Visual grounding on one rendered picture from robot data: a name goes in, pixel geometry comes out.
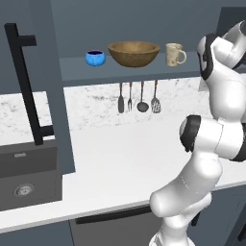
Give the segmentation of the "grey cabinet shelf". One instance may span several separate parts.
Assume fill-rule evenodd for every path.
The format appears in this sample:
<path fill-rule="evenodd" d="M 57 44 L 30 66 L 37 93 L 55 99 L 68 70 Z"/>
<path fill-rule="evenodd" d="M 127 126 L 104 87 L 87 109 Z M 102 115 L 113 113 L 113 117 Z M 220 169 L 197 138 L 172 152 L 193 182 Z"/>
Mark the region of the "grey cabinet shelf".
<path fill-rule="evenodd" d="M 175 67 L 165 64 L 165 55 L 160 53 L 147 66 L 124 67 L 111 56 L 101 66 L 89 66 L 84 58 L 60 59 L 61 78 L 64 86 L 90 86 L 118 84 L 163 79 L 199 77 L 199 62 L 195 52 L 187 53 L 187 61 Z"/>

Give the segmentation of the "open grey cabinet door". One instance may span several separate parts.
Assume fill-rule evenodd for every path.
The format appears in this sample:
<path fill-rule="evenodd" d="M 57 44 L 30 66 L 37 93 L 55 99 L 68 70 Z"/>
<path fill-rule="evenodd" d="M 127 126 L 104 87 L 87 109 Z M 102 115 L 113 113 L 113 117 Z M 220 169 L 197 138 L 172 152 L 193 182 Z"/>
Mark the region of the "open grey cabinet door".
<path fill-rule="evenodd" d="M 31 86 L 47 95 L 61 172 L 73 173 L 75 165 L 51 0 L 0 0 L 0 94 L 20 91 L 4 28 L 7 23 L 16 24 L 22 36 L 36 37 L 37 44 L 24 49 Z"/>

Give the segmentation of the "grey base cabinet door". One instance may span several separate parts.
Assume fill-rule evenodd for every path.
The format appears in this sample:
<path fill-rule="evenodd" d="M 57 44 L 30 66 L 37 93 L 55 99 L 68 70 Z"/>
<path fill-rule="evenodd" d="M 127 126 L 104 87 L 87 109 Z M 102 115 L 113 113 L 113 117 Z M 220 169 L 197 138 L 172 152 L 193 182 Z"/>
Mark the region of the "grey base cabinet door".
<path fill-rule="evenodd" d="M 188 235 L 195 246 L 234 246 L 244 224 L 246 184 L 212 192 L 211 204 L 204 209 Z"/>
<path fill-rule="evenodd" d="M 0 234 L 0 246 L 74 246 L 67 221 Z"/>

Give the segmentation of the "hanging grey spatula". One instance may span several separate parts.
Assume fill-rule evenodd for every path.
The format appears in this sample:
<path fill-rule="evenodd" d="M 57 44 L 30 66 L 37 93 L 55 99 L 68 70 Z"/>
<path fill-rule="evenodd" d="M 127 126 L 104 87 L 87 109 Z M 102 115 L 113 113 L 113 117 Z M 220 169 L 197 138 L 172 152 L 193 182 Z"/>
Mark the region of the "hanging grey spatula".
<path fill-rule="evenodd" d="M 122 95 L 122 83 L 119 84 L 119 97 L 118 97 L 118 112 L 124 112 L 124 98 Z"/>

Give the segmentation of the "hanging grey fork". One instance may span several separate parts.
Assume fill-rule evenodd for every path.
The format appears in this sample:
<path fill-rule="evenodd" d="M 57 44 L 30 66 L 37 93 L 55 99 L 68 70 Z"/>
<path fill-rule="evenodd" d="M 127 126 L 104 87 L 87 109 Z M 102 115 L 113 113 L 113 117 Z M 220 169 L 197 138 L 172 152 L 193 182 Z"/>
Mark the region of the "hanging grey fork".
<path fill-rule="evenodd" d="M 132 110 L 133 102 L 132 102 L 132 88 L 133 88 L 133 82 L 129 82 L 129 100 L 128 100 L 128 111 Z"/>

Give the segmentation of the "hanging grey ladle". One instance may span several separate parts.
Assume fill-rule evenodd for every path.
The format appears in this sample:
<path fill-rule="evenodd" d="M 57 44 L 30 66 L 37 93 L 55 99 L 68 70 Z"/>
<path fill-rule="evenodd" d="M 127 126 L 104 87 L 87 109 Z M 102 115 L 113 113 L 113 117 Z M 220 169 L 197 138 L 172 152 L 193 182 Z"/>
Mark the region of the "hanging grey ladle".
<path fill-rule="evenodd" d="M 140 112 L 147 112 L 149 110 L 149 105 L 143 101 L 143 92 L 140 92 L 140 101 L 136 107 Z"/>

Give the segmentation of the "hanging slotted turner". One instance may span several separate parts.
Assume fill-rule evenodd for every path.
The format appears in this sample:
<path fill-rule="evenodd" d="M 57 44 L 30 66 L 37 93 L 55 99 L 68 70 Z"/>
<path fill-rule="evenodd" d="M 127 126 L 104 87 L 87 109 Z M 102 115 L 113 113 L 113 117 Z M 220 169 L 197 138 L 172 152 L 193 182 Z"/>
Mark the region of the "hanging slotted turner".
<path fill-rule="evenodd" d="M 151 100 L 151 108 L 153 113 L 160 113 L 161 112 L 161 105 L 160 105 L 160 100 L 157 98 L 157 89 L 156 87 L 158 86 L 158 81 L 155 81 L 155 88 L 154 88 L 154 94 L 155 96 Z"/>

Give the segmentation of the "large wooden bowl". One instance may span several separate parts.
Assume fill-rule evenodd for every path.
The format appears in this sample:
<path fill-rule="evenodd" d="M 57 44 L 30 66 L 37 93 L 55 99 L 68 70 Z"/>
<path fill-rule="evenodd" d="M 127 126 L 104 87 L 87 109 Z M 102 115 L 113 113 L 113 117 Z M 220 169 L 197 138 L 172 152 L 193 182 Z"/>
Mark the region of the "large wooden bowl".
<path fill-rule="evenodd" d="M 151 63 L 160 47 L 147 41 L 118 41 L 109 44 L 108 50 L 118 64 L 138 68 Z"/>

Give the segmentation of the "small blue bowl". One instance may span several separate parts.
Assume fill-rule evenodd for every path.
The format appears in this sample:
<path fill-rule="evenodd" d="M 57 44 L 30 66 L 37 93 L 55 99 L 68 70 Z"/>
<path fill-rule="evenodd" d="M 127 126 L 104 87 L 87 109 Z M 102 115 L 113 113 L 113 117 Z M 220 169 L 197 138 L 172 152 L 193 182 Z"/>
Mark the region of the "small blue bowl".
<path fill-rule="evenodd" d="M 106 56 L 102 51 L 91 50 L 86 53 L 86 63 L 91 66 L 100 66 L 105 63 Z"/>

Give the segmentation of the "beige speckled mug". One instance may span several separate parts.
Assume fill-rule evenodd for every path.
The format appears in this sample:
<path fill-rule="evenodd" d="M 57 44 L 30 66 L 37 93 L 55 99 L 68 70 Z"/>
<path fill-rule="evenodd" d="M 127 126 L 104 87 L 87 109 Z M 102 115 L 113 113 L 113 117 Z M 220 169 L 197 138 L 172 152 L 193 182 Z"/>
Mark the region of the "beige speckled mug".
<path fill-rule="evenodd" d="M 177 66 L 186 62 L 186 52 L 179 43 L 165 44 L 165 63 L 168 66 Z"/>

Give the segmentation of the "grey dishwasher front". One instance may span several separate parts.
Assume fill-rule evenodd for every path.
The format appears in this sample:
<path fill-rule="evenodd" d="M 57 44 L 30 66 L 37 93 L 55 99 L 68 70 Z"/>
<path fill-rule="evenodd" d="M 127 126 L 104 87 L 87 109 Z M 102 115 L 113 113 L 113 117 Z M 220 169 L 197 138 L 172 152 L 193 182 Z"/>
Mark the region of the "grey dishwasher front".
<path fill-rule="evenodd" d="M 152 212 L 110 221 L 76 224 L 69 221 L 74 246 L 148 246 L 161 219 Z"/>

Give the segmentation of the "dark grey sink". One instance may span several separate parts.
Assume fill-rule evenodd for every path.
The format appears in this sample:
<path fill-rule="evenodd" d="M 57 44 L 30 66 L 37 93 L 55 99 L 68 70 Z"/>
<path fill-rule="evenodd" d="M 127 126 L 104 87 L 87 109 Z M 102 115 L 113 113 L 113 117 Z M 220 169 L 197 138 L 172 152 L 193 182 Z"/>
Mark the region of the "dark grey sink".
<path fill-rule="evenodd" d="M 56 140 L 0 146 L 0 211 L 60 201 Z"/>

